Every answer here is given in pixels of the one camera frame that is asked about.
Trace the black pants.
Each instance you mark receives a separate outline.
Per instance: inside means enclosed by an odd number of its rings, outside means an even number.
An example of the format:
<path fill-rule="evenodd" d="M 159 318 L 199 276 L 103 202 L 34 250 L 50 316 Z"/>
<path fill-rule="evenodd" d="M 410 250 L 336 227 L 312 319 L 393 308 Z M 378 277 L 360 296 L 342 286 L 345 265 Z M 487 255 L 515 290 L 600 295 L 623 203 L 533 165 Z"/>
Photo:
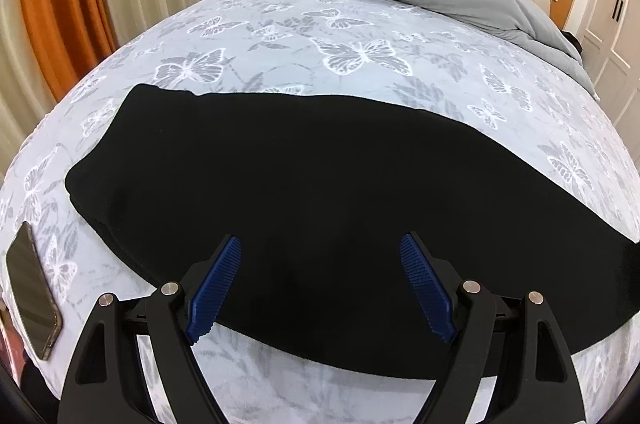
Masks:
<path fill-rule="evenodd" d="M 65 186 L 151 285 L 236 236 L 220 322 L 337 368 L 421 380 L 442 369 L 445 344 L 401 267 L 409 231 L 491 292 L 539 291 L 572 352 L 639 309 L 636 238 L 477 129 L 424 110 L 140 84 Z"/>

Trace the smartphone on bed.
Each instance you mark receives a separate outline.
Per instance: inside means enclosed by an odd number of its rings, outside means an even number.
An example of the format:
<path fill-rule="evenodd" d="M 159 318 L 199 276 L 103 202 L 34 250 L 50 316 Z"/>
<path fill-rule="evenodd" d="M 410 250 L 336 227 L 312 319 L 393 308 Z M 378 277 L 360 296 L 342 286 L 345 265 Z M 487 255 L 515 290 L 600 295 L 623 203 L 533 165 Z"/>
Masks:
<path fill-rule="evenodd" d="M 6 253 L 6 269 L 26 340 L 47 361 L 63 328 L 61 311 L 44 274 L 32 226 L 22 222 Z"/>

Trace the butterfly print bed sheet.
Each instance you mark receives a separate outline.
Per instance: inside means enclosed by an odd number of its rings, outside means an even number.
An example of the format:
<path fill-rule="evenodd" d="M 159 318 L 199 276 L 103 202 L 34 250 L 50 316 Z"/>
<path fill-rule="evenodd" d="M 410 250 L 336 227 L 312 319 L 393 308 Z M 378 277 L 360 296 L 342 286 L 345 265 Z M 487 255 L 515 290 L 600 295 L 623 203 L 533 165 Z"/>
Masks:
<path fill-rule="evenodd" d="M 201 0 L 91 70 L 40 121 L 4 175 L 3 300 L 24 335 L 4 259 L 26 221 L 64 318 L 48 360 L 26 344 L 56 398 L 96 298 L 153 290 L 107 250 L 64 187 L 138 83 L 194 94 L 352 95 L 443 114 L 639 240 L 639 174 L 614 125 L 571 77 L 520 47 L 390 0 Z M 416 391 L 433 385 L 294 359 L 221 326 L 195 346 L 195 357 L 232 423 L 408 423 Z M 573 360 L 587 422 L 595 423 L 639 362 L 639 315 Z"/>

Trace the black bag on nightstand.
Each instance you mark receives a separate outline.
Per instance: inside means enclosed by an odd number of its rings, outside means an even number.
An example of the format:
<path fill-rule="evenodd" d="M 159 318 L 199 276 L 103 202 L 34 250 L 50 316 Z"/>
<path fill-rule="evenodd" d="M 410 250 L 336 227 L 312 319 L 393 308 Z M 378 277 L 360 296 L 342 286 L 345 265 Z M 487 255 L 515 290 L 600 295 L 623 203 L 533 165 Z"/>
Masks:
<path fill-rule="evenodd" d="M 561 33 L 563 34 L 563 36 L 566 37 L 566 40 L 576 48 L 576 51 L 578 51 L 579 54 L 582 54 L 582 51 L 584 49 L 582 48 L 582 44 L 580 44 L 576 36 L 574 36 L 573 33 L 566 30 L 562 30 Z"/>

